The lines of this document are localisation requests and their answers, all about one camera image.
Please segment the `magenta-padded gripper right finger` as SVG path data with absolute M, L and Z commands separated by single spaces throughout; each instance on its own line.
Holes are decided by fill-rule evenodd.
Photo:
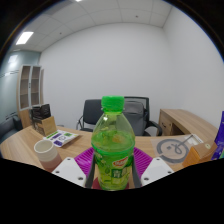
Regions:
M 173 170 L 160 157 L 152 158 L 134 148 L 132 173 L 134 186 L 140 188 L 172 174 Z

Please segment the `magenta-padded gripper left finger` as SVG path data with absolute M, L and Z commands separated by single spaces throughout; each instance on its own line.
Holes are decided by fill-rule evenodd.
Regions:
M 52 173 L 84 188 L 91 188 L 95 172 L 94 149 L 89 148 L 75 158 L 66 157 Z

